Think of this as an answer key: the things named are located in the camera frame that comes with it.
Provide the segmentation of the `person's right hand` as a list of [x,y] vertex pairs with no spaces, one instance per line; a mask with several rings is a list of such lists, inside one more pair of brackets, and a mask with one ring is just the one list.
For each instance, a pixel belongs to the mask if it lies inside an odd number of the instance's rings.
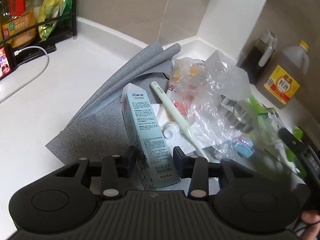
[[304,211],[301,214],[301,219],[306,224],[311,224],[301,235],[302,240],[316,240],[319,234],[320,215],[317,211]]

